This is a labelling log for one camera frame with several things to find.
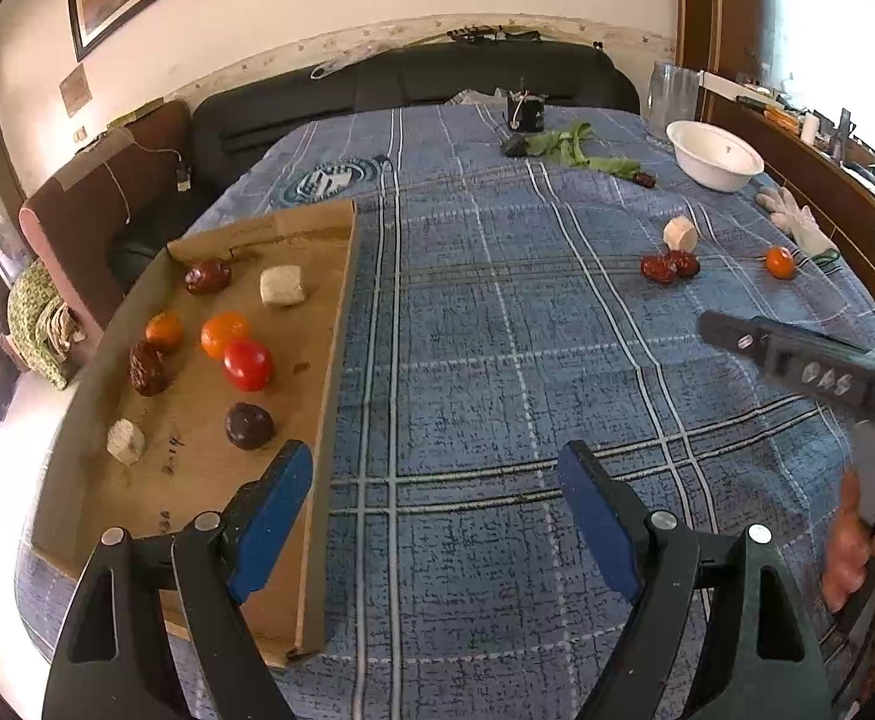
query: blue gripper pad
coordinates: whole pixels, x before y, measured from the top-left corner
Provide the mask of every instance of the blue gripper pad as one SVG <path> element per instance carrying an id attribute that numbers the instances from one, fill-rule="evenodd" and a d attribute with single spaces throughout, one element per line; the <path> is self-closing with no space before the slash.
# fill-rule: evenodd
<path id="1" fill-rule="evenodd" d="M 227 583 L 231 596 L 239 604 L 268 584 L 277 556 L 281 554 L 287 535 L 311 490 L 311 450 L 303 443 L 294 442 L 290 456 L 284 460 L 284 469 L 276 480 L 268 479 L 271 472 L 268 469 L 258 483 L 270 483 L 271 488 L 263 495 L 260 508 L 239 537 L 234 570 Z"/>
<path id="2" fill-rule="evenodd" d="M 556 470 L 561 493 L 604 584 L 636 603 L 644 589 L 641 566 L 649 542 L 644 504 L 627 483 L 607 475 L 583 442 L 561 449 Z"/>

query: person's hand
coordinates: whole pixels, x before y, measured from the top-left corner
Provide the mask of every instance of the person's hand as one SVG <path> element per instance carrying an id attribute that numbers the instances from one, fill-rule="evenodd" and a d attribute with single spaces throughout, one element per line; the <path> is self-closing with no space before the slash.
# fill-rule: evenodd
<path id="1" fill-rule="evenodd" d="M 858 517 L 861 483 L 853 469 L 841 480 L 841 504 L 831 524 L 825 574 L 820 580 L 825 603 L 834 613 L 847 603 L 847 597 L 860 589 L 866 578 L 865 565 L 875 555 L 875 535 Z"/>

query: tomato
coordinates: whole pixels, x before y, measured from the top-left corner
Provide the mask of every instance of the tomato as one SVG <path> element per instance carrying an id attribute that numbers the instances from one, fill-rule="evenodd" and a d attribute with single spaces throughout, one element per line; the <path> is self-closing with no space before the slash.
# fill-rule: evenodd
<path id="1" fill-rule="evenodd" d="M 235 338 L 247 338 L 249 335 L 250 327 L 244 315 L 229 311 L 204 322 L 204 327 L 200 329 L 200 345 L 208 357 L 220 360 L 228 343 Z"/>
<path id="2" fill-rule="evenodd" d="M 169 354 L 184 341 L 184 327 L 177 314 L 162 312 L 148 322 L 143 332 L 151 346 L 163 354 Z"/>
<path id="3" fill-rule="evenodd" d="M 231 384 L 245 392 L 268 386 L 274 362 L 263 343 L 250 338 L 236 338 L 224 350 L 224 370 Z"/>
<path id="4" fill-rule="evenodd" d="M 764 258 L 764 266 L 775 278 L 790 279 L 795 277 L 795 260 L 791 252 L 784 247 L 772 247 Z"/>

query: beige wall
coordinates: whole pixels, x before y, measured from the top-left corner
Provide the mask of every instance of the beige wall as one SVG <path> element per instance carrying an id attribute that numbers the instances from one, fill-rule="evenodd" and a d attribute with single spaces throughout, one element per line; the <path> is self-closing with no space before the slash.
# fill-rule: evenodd
<path id="1" fill-rule="evenodd" d="M 487 13 L 613 25 L 624 28 L 631 42 L 647 33 L 651 46 L 672 43 L 676 33 L 676 0 L 160 0 L 85 58 L 94 99 L 68 119 L 58 90 L 76 66 L 67 0 L 5 0 L 0 6 L 2 129 L 23 187 L 31 193 L 74 153 L 71 134 L 81 125 L 93 136 L 119 114 L 244 57 L 357 25 Z M 614 58 L 614 50 L 609 52 Z M 639 91 L 647 86 L 640 76 L 648 58 L 623 65 Z"/>

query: orange fruit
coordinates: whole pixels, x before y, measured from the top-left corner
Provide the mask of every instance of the orange fruit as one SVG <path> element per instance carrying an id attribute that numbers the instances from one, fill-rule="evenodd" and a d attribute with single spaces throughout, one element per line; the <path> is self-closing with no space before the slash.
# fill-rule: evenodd
<path id="1" fill-rule="evenodd" d="M 775 278 L 794 278 L 795 260 L 784 247 L 771 247 L 764 258 L 764 266 Z"/>
<path id="2" fill-rule="evenodd" d="M 247 318 L 236 311 L 228 311 L 204 322 L 200 329 L 200 345 L 208 357 L 220 360 L 228 343 L 235 338 L 247 338 L 249 335 Z"/>
<path id="3" fill-rule="evenodd" d="M 161 312 L 148 322 L 143 334 L 155 349 L 167 354 L 181 346 L 181 341 L 184 341 L 184 326 L 177 314 Z"/>

